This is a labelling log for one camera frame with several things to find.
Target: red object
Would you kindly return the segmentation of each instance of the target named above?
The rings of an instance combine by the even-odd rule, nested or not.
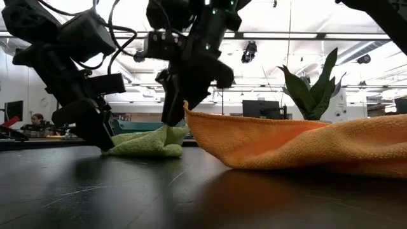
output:
[[[10,128],[12,125],[16,124],[18,121],[20,121],[20,118],[17,116],[14,116],[14,118],[6,121],[5,123],[1,124],[2,127],[8,127]]]

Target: green microfiber towel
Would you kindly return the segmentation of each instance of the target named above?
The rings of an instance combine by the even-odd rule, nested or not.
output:
[[[189,133],[188,127],[163,126],[155,131],[120,134],[112,138],[115,147],[103,155],[111,156],[169,156],[183,153],[179,143]]]

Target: snake plant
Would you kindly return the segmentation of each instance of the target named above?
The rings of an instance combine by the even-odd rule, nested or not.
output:
[[[305,120],[320,120],[329,106],[329,100],[340,91],[341,83],[335,85],[335,77],[330,80],[337,59],[338,49],[335,48],[326,57],[324,69],[312,87],[305,77],[290,73],[286,66],[279,67],[284,72],[287,85],[283,92],[293,99]]]

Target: black table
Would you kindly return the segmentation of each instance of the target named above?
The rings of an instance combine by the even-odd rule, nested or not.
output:
[[[100,157],[91,146],[0,153],[1,228],[407,228],[407,182],[182,159]]]

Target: orange cloth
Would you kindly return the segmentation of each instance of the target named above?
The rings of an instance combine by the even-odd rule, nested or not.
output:
[[[198,145],[234,169],[320,165],[407,178],[407,115],[327,124],[196,113],[188,103],[184,108]]]

